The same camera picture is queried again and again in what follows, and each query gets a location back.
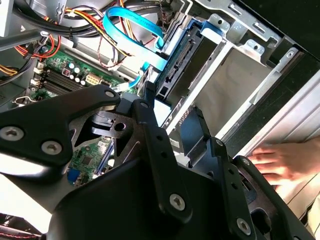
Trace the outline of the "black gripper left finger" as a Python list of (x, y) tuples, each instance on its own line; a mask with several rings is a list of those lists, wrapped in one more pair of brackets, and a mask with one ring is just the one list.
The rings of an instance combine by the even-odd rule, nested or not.
[(59, 180), (66, 172), (86, 121), (103, 112), (109, 128), (99, 135), (116, 138), (115, 167), (143, 161), (150, 168), (159, 209), (180, 223), (192, 217), (166, 131), (153, 106), (134, 100), (130, 116), (116, 112), (117, 93), (96, 85), (41, 100), (0, 115), (0, 171), (39, 182)]

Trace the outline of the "person's bare hand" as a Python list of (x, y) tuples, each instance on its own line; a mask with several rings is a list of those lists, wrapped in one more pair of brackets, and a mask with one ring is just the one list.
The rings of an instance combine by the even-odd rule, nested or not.
[(248, 159), (270, 185), (300, 183), (320, 172), (320, 138), (263, 145), (253, 150)]

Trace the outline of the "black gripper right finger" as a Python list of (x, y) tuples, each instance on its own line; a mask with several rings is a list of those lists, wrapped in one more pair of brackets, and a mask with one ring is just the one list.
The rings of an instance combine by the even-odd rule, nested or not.
[(313, 236), (246, 157), (231, 159), (193, 107), (180, 126), (187, 167), (212, 177), (217, 230), (223, 240), (312, 240)]

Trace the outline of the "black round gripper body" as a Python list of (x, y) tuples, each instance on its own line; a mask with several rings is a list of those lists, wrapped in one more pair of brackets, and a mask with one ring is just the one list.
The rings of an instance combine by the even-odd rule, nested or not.
[[(150, 168), (128, 162), (73, 190), (55, 208), (46, 234), (49, 240), (250, 240), (252, 231), (244, 202), (226, 214), (218, 184), (183, 166), (192, 216), (180, 223), (161, 212)], [(237, 224), (240, 213), (247, 228)]]

